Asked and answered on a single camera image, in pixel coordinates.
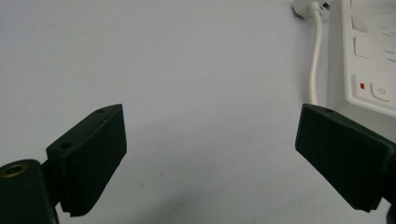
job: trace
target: white plug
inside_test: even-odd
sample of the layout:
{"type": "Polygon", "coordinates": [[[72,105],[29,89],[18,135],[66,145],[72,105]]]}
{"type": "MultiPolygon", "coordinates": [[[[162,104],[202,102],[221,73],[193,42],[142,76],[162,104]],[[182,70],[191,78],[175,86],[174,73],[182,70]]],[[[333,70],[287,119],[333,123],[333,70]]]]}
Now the white plug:
{"type": "Polygon", "coordinates": [[[293,8],[297,14],[306,19],[312,17],[312,11],[323,8],[329,10],[330,5],[327,3],[327,0],[294,0],[293,8]]]}

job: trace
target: screw hole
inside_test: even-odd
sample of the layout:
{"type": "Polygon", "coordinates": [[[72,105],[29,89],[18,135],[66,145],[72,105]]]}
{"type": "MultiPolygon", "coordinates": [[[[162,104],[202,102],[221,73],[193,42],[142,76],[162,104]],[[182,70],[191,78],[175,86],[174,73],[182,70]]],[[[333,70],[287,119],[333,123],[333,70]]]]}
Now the screw hole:
{"type": "Polygon", "coordinates": [[[1,172],[0,176],[3,178],[10,178],[22,174],[27,168],[28,166],[26,164],[13,165],[7,168],[4,172],[1,172]]]}
{"type": "Polygon", "coordinates": [[[63,143],[59,147],[62,148],[62,149],[66,149],[66,148],[71,147],[71,146],[72,146],[71,143],[63,143]]]}

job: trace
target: white surface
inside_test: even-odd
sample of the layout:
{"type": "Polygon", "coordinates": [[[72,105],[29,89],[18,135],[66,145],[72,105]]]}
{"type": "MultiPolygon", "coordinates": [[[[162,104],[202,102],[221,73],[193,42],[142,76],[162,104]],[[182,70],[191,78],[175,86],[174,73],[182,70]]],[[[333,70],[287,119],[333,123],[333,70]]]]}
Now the white surface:
{"type": "Polygon", "coordinates": [[[313,32],[289,0],[2,1],[0,163],[43,162],[123,103],[128,154],[61,223],[385,223],[386,202],[353,210],[294,149],[313,32]]]}
{"type": "Polygon", "coordinates": [[[364,12],[350,3],[332,4],[328,107],[396,141],[396,2],[360,0],[364,12]],[[354,77],[366,81],[355,82],[354,77]],[[354,94],[361,84],[373,83],[387,85],[387,96],[382,97],[387,100],[370,88],[354,94]]]}

